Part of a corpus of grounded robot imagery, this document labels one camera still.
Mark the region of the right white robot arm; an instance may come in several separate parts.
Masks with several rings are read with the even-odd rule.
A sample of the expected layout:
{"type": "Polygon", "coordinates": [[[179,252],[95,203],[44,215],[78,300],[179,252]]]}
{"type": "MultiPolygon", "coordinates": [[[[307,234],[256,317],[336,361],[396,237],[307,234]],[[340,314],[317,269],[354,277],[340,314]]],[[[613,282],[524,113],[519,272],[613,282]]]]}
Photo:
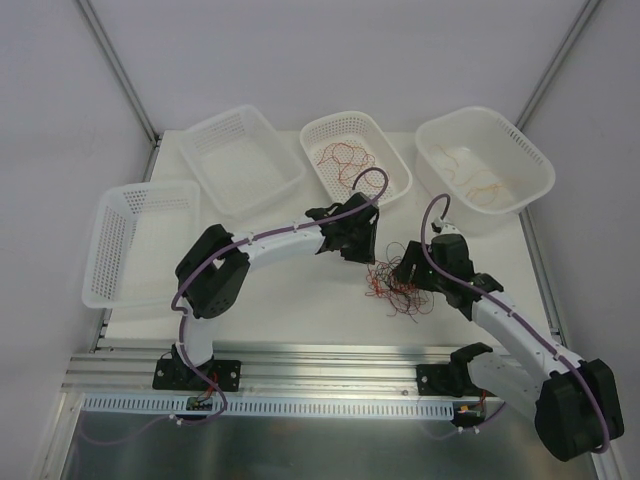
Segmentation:
{"type": "Polygon", "coordinates": [[[584,360],[533,327],[496,279],[475,271],[462,235],[410,242],[393,276],[403,285],[443,295],[518,363],[505,363],[492,347],[477,342],[454,351],[446,365],[418,366],[423,387],[457,398],[476,390],[498,396],[532,420],[542,444],[561,461],[604,453],[623,434],[611,368],[600,359],[584,360]]]}

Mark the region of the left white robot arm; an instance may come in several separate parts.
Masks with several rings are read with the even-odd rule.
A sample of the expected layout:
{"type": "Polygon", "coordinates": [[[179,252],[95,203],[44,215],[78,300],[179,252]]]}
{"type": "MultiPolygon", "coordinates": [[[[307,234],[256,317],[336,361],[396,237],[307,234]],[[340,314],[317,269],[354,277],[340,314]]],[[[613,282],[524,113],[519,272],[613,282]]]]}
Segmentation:
{"type": "Polygon", "coordinates": [[[175,270],[178,289],[171,309],[182,314],[174,344],[176,378],[203,387],[213,358],[212,319],[236,302],[247,275],[296,256],[339,252],[349,262],[375,260],[377,201],[356,192],[345,203],[312,208],[297,221],[265,232],[234,235],[216,224],[198,238],[175,270]]]}

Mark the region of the oval white perforated basket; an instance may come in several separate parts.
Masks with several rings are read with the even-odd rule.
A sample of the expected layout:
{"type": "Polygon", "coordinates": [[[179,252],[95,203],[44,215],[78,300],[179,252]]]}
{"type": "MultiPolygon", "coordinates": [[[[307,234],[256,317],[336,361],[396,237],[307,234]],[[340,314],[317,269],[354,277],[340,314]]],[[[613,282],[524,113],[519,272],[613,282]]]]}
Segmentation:
{"type": "Polygon", "coordinates": [[[379,205],[405,196],[413,176],[378,124],[367,114],[344,111],[316,119],[299,134],[301,147],[329,198],[344,202],[351,188],[368,196],[386,190],[379,205]]]}

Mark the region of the solid white plastic bin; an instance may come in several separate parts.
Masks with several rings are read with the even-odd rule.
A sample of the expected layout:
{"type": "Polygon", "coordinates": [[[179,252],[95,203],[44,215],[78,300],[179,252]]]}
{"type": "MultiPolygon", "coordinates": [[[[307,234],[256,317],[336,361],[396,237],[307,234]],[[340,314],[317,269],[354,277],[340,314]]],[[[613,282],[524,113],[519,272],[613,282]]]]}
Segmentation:
{"type": "Polygon", "coordinates": [[[447,218],[469,236],[515,221],[556,181],[548,158],[489,108],[465,107],[427,121],[415,145],[417,180],[432,196],[450,195],[447,218]]]}

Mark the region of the translucent white perforated basket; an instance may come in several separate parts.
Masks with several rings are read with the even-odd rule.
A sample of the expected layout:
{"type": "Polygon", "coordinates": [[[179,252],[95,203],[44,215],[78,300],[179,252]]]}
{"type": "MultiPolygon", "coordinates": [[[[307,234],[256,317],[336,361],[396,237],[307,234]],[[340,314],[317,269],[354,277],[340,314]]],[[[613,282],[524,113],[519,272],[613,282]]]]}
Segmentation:
{"type": "Polygon", "coordinates": [[[214,207],[244,219],[293,192],[304,163],[265,116],[241,105],[182,132],[178,148],[214,207]]]}

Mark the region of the large white perforated basket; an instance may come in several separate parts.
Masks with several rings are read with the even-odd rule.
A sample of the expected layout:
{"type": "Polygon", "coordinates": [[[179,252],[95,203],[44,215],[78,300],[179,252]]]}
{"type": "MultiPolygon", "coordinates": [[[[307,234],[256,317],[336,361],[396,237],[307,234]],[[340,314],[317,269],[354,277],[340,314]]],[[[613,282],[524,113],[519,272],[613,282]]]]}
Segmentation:
{"type": "Polygon", "coordinates": [[[90,242],[82,301],[93,309],[170,302],[175,267],[200,233],[194,181],[127,184],[101,197],[90,242]]]}

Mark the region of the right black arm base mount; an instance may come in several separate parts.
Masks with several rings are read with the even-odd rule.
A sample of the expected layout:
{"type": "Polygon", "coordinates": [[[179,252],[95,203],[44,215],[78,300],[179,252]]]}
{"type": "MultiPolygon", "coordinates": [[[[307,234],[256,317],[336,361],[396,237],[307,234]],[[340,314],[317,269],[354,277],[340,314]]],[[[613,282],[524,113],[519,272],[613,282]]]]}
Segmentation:
{"type": "Polygon", "coordinates": [[[416,384],[420,396],[447,396],[462,398],[480,396],[464,367],[453,364],[419,364],[415,368],[416,384]]]}

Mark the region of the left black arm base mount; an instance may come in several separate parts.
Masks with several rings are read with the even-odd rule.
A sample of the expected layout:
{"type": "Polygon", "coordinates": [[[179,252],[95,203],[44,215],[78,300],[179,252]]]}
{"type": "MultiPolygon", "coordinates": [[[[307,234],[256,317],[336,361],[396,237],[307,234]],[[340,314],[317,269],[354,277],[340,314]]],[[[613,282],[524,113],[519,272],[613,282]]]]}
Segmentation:
{"type": "Polygon", "coordinates": [[[152,389],[158,391],[204,391],[211,389],[206,376],[224,392],[237,392],[241,378],[242,363],[239,360],[216,360],[212,357],[198,367],[200,374],[179,356],[175,346],[157,361],[152,379],[152,389]]]}

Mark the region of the aluminium frame post right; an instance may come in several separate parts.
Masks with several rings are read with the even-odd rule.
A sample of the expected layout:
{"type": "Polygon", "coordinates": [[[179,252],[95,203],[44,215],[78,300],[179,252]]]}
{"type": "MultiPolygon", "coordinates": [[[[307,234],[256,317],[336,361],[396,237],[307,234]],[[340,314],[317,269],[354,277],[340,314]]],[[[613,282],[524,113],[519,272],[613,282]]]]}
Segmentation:
{"type": "Polygon", "coordinates": [[[544,102],[545,97],[561,73],[571,52],[578,44],[585,29],[589,26],[602,4],[602,0],[587,0],[582,3],[576,17],[571,22],[550,61],[543,70],[515,122],[515,126],[519,130],[524,131],[526,129],[535,112],[544,102]]]}

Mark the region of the aluminium frame post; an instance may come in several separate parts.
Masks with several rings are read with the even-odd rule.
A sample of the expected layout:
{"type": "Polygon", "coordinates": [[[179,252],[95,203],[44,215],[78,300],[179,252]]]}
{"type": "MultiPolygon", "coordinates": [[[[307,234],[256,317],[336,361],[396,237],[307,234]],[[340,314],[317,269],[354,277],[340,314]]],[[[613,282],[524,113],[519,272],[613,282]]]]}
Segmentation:
{"type": "Polygon", "coordinates": [[[587,0],[582,3],[576,17],[571,22],[550,61],[543,70],[515,122],[515,126],[519,130],[524,131],[526,129],[535,112],[544,102],[545,97],[561,73],[571,52],[578,44],[585,29],[589,26],[602,4],[602,0],[587,0]]]}
{"type": "Polygon", "coordinates": [[[111,71],[117,85],[119,86],[124,98],[129,105],[139,126],[144,132],[147,140],[156,145],[160,140],[160,134],[154,127],[140,96],[138,95],[126,69],[123,65],[118,52],[116,51],[109,34],[101,21],[99,14],[90,0],[74,0],[73,4],[78,9],[80,15],[85,21],[92,37],[94,38],[97,48],[104,58],[109,70],[111,71]]]}

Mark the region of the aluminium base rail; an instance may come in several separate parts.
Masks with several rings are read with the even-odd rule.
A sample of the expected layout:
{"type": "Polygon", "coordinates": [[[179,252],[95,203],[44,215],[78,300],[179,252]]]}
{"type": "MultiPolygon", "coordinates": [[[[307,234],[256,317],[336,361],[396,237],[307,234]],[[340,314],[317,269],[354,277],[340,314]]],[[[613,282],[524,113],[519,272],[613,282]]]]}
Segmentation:
{"type": "MultiPolygon", "coordinates": [[[[152,390],[168,341],[101,340],[71,356],[66,391],[141,393],[152,390]]],[[[312,345],[216,341],[216,359],[242,363],[244,395],[317,398],[415,398],[416,366],[446,363],[455,346],[312,345]]]]}

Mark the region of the aluminium frame post left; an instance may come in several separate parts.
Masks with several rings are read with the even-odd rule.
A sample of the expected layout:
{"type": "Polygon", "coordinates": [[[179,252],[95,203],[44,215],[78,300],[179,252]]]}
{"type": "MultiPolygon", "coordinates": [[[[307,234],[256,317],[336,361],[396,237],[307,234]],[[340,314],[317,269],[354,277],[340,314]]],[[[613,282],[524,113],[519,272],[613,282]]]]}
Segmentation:
{"type": "Polygon", "coordinates": [[[111,71],[117,85],[119,86],[124,98],[129,105],[139,126],[144,132],[147,140],[156,145],[160,140],[160,134],[154,127],[140,96],[138,95],[126,69],[123,65],[118,52],[116,51],[109,34],[101,21],[99,14],[90,0],[74,0],[73,4],[78,9],[80,15],[85,21],[92,37],[94,38],[97,48],[104,58],[109,70],[111,71]]]}

